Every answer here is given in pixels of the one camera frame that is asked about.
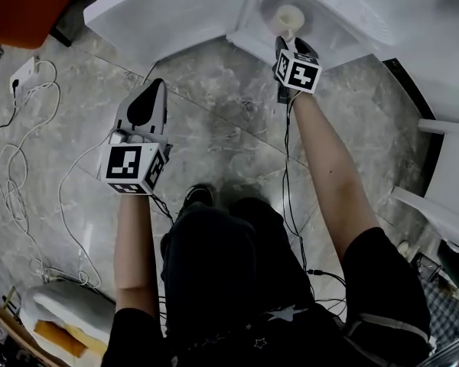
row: forearm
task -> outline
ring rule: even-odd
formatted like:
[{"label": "forearm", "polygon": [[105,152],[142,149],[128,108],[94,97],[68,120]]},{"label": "forearm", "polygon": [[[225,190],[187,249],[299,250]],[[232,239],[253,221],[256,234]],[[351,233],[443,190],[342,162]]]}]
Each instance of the forearm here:
[{"label": "forearm", "polygon": [[294,110],[321,213],[340,260],[363,231],[378,226],[347,148],[314,98],[303,93]]},{"label": "forearm", "polygon": [[158,285],[147,196],[123,196],[114,257],[117,310],[132,307],[158,317]]}]

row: person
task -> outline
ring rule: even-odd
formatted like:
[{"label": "person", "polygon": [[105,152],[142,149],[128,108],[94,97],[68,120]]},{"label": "person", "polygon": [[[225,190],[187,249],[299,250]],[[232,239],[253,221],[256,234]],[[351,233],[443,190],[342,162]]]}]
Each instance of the person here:
[{"label": "person", "polygon": [[430,316],[418,278],[379,227],[353,159],[314,97],[297,96],[294,110],[347,283],[346,322],[314,301],[270,205],[244,198],[223,212],[210,190],[195,186],[161,242],[164,338],[149,201],[124,196],[103,366],[393,366],[428,356]]}]

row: black t-shirt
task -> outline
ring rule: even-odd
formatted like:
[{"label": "black t-shirt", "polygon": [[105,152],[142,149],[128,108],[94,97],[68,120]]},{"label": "black t-shirt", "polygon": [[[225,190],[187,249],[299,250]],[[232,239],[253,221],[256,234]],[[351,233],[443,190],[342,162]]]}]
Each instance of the black t-shirt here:
[{"label": "black t-shirt", "polygon": [[114,319],[103,366],[417,365],[428,355],[430,315],[415,273],[384,232],[370,229],[347,249],[347,321],[311,295],[182,349],[135,309]]}]

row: white cube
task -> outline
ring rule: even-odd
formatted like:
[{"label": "white cube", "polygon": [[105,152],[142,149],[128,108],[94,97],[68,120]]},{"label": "white cube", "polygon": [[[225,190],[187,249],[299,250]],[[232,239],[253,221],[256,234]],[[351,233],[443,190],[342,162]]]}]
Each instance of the white cube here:
[{"label": "white cube", "polygon": [[285,87],[313,94],[321,67],[313,57],[281,49],[275,75]]},{"label": "white cube", "polygon": [[107,144],[100,180],[121,194],[152,194],[166,163],[158,143]]}]

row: black sleeve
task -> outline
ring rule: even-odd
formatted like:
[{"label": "black sleeve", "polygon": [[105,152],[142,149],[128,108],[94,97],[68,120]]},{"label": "black sleeve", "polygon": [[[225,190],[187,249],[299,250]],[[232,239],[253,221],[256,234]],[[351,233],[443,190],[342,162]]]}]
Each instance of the black sleeve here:
[{"label": "black sleeve", "polygon": [[122,309],[114,316],[102,367],[119,365],[170,365],[160,324],[148,313]]},{"label": "black sleeve", "polygon": [[400,365],[428,356],[430,313],[420,281],[380,228],[357,237],[343,258],[348,340]]}]

